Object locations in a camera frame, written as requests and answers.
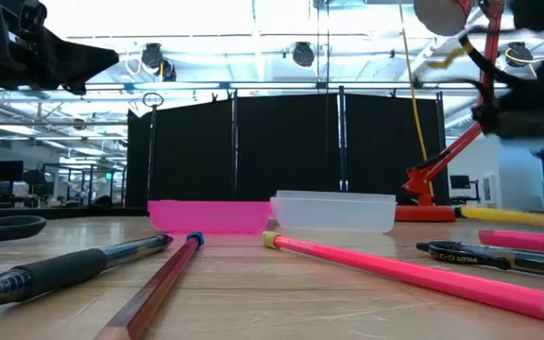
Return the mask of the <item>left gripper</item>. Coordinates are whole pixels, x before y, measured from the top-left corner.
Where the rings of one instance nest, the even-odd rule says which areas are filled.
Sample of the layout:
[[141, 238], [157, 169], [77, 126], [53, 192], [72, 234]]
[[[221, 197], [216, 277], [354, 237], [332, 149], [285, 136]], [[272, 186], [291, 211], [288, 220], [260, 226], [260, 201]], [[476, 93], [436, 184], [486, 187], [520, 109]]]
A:
[[114, 50], [51, 43], [39, 0], [0, 0], [0, 88], [56, 89], [85, 94], [85, 83], [119, 61]]

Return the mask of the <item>red desk lamp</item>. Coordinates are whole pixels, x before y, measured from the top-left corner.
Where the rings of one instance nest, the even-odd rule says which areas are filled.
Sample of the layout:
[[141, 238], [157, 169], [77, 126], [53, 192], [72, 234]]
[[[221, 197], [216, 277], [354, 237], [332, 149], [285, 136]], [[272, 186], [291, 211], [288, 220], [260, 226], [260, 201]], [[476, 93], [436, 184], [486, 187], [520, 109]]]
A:
[[[434, 25], [431, 31], [437, 35], [462, 34], [467, 28], [467, 19], [473, 5], [478, 3], [484, 17], [489, 20], [487, 28], [490, 30], [486, 34], [483, 60], [494, 65], [498, 53], [498, 31], [501, 28], [504, 0], [442, 0], [442, 2], [447, 5], [442, 10], [437, 5], [422, 5], [424, 9], [439, 14], [438, 20], [424, 17], [419, 11], [416, 12], [416, 17], [427, 26]], [[397, 207], [397, 219], [401, 222], [452, 222], [456, 218], [454, 209], [450, 206], [435, 204], [433, 179], [482, 133], [482, 128], [478, 123], [474, 124], [458, 137], [455, 143], [438, 155], [428, 158], [415, 99], [412, 100], [412, 107], [424, 162], [407, 170], [408, 181], [402, 185], [402, 188], [410, 194], [417, 195], [418, 202], [415, 206]]]

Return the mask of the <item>black Pilot G-2 pen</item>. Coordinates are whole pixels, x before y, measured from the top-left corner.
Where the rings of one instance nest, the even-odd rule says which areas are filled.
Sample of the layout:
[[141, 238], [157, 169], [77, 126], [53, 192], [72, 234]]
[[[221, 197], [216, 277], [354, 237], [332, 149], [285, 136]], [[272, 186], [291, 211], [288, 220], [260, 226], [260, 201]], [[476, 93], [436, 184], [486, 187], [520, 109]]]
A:
[[417, 243], [416, 248], [440, 262], [484, 265], [544, 276], [544, 252], [446, 240]]

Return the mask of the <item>dark computer monitor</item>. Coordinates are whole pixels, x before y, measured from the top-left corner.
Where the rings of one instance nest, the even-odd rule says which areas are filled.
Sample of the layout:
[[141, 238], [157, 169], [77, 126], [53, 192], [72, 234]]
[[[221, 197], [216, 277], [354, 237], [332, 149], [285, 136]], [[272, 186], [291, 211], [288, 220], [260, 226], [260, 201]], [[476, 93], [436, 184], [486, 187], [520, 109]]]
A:
[[0, 182], [22, 181], [23, 161], [0, 161]]

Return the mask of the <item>brown pencil blue eraser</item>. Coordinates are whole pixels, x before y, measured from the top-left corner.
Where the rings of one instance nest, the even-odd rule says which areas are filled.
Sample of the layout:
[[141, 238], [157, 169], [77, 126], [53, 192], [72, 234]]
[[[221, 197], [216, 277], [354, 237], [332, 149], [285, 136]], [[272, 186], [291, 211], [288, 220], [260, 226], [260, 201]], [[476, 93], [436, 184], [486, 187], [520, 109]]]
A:
[[139, 340], [194, 253], [204, 245], [200, 231], [186, 242], [103, 327], [93, 340]]

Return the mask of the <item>pink plastic box lid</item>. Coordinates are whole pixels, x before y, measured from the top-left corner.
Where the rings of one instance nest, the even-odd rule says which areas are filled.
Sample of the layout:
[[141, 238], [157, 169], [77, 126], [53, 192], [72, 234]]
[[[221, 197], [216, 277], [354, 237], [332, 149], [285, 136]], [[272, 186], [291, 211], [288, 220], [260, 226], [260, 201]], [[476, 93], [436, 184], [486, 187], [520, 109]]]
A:
[[153, 227], [168, 233], [260, 233], [271, 214], [267, 201], [150, 200], [147, 208]]

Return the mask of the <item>black fabric partition panel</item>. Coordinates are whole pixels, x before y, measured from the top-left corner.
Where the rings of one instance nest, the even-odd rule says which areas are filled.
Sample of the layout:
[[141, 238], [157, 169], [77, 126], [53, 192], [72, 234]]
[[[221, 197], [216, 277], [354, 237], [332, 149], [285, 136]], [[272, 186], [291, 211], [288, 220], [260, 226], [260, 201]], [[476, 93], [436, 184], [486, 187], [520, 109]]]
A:
[[337, 192], [337, 95], [238, 100], [236, 197], [266, 201], [278, 191]]
[[414, 205], [417, 195], [402, 188], [407, 170], [446, 147], [438, 104], [418, 99], [415, 120], [410, 98], [347, 94], [347, 180], [352, 193], [393, 195]]
[[[150, 114], [127, 114], [126, 206], [144, 208]], [[231, 200], [232, 102], [158, 110], [150, 200]]]

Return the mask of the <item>pink pencil yellow eraser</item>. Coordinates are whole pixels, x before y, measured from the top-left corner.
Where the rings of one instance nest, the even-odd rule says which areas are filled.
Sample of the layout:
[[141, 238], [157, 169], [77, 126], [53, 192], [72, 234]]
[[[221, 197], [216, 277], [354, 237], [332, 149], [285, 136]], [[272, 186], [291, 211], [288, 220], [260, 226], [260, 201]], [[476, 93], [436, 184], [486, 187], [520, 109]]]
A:
[[263, 244], [268, 248], [292, 250], [331, 263], [544, 320], [542, 290], [324, 246], [285, 237], [274, 231], [263, 233]]

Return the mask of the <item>black round ceiling light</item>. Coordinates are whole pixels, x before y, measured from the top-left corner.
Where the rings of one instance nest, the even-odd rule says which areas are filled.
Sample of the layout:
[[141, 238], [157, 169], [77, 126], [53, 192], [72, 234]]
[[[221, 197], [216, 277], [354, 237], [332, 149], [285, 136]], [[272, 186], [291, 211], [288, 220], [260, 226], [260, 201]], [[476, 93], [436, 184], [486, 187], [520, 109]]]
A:
[[315, 54], [308, 42], [297, 42], [291, 52], [294, 64], [302, 68], [313, 65]]
[[524, 42], [510, 42], [504, 55], [506, 62], [514, 68], [525, 67], [534, 61], [531, 51]]
[[159, 43], [148, 43], [141, 55], [141, 65], [151, 75], [157, 76], [163, 82], [175, 82], [177, 72], [170, 59], [163, 56]]

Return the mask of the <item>clear plastic supply box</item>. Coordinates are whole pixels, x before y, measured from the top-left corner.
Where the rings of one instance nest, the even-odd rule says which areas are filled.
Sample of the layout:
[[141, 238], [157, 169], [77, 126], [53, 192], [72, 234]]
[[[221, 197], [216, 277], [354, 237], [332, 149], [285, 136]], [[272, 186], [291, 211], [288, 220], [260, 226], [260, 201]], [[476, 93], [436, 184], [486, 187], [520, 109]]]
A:
[[288, 230], [350, 230], [386, 233], [394, 228], [394, 195], [277, 191], [273, 217]]

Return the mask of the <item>gel pen black grip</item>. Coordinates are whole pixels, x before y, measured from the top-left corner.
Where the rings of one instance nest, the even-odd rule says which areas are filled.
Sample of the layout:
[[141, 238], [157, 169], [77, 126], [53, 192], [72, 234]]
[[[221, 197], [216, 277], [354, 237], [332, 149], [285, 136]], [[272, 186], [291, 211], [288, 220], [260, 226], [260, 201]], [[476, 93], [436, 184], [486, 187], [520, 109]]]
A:
[[23, 302], [88, 281], [108, 269], [163, 252], [172, 242], [171, 236], [158, 234], [13, 267], [0, 274], [0, 305]]

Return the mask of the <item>black aluminium rig frame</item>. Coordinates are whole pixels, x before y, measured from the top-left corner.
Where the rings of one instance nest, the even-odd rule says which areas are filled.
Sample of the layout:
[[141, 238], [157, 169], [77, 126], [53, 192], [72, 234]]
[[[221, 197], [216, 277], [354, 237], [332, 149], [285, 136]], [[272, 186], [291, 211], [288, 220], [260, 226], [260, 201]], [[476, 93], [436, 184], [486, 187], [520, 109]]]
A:
[[17, 208], [0, 209], [0, 217], [16, 215], [37, 215], [48, 220], [70, 219], [82, 217], [127, 217], [149, 216], [144, 208], [115, 208], [115, 207], [75, 207], [75, 208]]

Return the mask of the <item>horizontal overhead pipe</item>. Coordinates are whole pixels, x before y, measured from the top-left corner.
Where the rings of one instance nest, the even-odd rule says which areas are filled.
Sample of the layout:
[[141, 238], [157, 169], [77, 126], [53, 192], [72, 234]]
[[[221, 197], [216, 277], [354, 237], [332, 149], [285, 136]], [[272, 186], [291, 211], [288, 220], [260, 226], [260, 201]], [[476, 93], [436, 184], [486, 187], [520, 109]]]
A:
[[[474, 89], [473, 81], [431, 81], [416, 83], [416, 90], [464, 90]], [[217, 89], [274, 89], [274, 90], [323, 90], [323, 89], [406, 89], [409, 82], [142, 82], [142, 83], [88, 83], [87, 91], [121, 90], [217, 90]]]

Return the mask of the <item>black scissors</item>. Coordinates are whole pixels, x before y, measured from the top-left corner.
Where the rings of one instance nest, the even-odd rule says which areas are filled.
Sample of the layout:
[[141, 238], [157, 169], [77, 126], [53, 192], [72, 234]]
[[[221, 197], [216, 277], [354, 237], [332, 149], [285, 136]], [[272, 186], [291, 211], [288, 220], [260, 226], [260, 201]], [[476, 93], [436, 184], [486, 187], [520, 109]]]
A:
[[47, 220], [35, 215], [14, 215], [0, 217], [0, 242], [18, 240], [38, 234]]

